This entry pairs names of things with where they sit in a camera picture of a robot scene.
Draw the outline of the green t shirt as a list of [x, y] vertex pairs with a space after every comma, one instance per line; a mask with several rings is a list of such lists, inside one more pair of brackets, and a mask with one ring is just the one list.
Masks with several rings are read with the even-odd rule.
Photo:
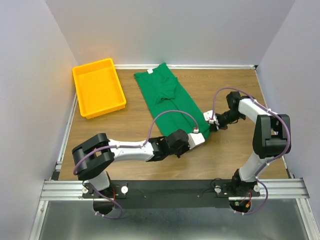
[[151, 70], [137, 72], [134, 78], [153, 118], [169, 110], [183, 111], [191, 115], [189, 117], [183, 113], [170, 112], [160, 116], [155, 123], [164, 136], [178, 129], [192, 133], [197, 123], [203, 137], [208, 139], [210, 126], [203, 113], [166, 63]]

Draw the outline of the yellow plastic tray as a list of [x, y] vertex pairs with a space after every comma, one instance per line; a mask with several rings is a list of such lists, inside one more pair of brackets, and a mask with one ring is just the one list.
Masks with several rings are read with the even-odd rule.
[[111, 58], [72, 69], [80, 115], [92, 119], [126, 107], [127, 101]]

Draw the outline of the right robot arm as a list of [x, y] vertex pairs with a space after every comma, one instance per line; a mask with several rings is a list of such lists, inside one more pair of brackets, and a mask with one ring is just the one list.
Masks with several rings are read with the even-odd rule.
[[273, 161], [291, 150], [290, 117], [278, 114], [261, 105], [251, 95], [241, 95], [233, 90], [227, 96], [229, 110], [222, 114], [215, 109], [209, 114], [210, 130], [226, 130], [240, 119], [250, 119], [254, 124], [253, 152], [246, 163], [237, 169], [227, 184], [227, 190], [241, 196], [254, 189], [261, 173]]

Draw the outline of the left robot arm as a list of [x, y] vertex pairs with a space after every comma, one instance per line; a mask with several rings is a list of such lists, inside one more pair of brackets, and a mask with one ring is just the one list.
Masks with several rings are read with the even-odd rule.
[[158, 162], [175, 155], [178, 158], [193, 148], [191, 134], [182, 129], [168, 136], [152, 137], [140, 142], [115, 141], [99, 133], [72, 150], [73, 174], [88, 181], [101, 198], [115, 193], [106, 168], [120, 161]]

